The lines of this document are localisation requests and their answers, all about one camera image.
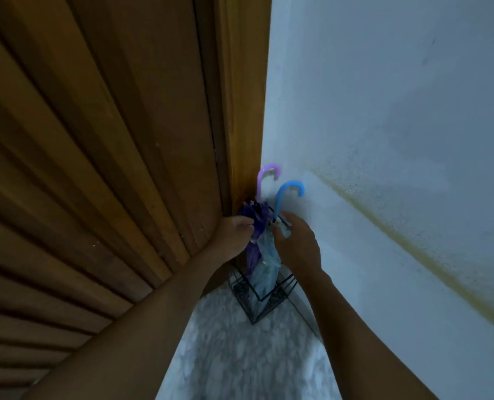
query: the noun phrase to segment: mold stain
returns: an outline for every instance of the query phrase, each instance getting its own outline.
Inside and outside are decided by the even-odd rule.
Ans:
[[[472,291],[466,288],[460,283],[454,276],[445,271],[432,257],[427,255],[422,249],[418,248],[414,243],[410,242],[406,237],[397,231],[393,230],[390,226],[387,226],[381,222],[377,217],[359,202],[357,202],[345,189],[336,185],[334,182],[328,180],[319,171],[312,170],[312,173],[317,176],[325,185],[330,187],[335,193],[342,197],[353,208],[364,215],[371,223],[377,226],[384,234],[386,234],[391,240],[396,242],[399,247],[414,257],[417,262],[421,263],[426,269],[428,269],[434,276],[439,278],[446,286],[454,290],[458,296],[464,299],[471,305],[478,313],[480,313],[489,322],[494,324],[494,308],[486,303],[482,298],[476,296]]]

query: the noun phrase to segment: floor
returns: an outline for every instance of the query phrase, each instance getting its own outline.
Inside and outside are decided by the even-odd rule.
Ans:
[[[289,301],[252,326],[228,286],[197,304],[157,400],[340,399],[325,347]]]

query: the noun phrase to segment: curved umbrella handle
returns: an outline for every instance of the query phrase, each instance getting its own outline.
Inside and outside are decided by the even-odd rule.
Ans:
[[[280,177],[280,166],[278,164],[268,164],[260,170],[258,173],[258,183],[256,189],[256,202],[260,202],[262,199],[262,178],[264,177],[264,172],[269,169],[274,168],[276,170],[276,177]]]
[[[302,184],[301,181],[288,181],[282,184],[282,186],[278,189],[277,192],[277,199],[275,201],[275,210],[273,212],[273,222],[276,220],[278,216],[278,210],[280,209],[280,202],[282,201],[282,195],[284,194],[286,188],[289,187],[299,187],[299,196],[304,195],[304,185]]]

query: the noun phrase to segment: wire basket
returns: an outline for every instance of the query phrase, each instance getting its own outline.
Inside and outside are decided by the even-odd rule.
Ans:
[[[282,220],[279,216],[279,221],[282,221],[286,226],[289,226],[286,222]],[[269,292],[264,297],[260,297],[256,290],[252,287],[247,276],[242,272],[237,263],[232,268],[230,275],[228,277],[228,286],[232,293],[236,297],[238,303],[243,308],[243,311],[247,315],[251,324],[256,324],[273,311],[279,304],[281,304],[290,295],[291,291],[297,285],[297,280],[293,274],[287,277],[282,276],[281,273],[278,274],[277,283],[273,290]],[[265,304],[264,309],[259,313],[251,309],[250,306],[250,295],[254,294],[258,302],[262,302],[269,298]]]

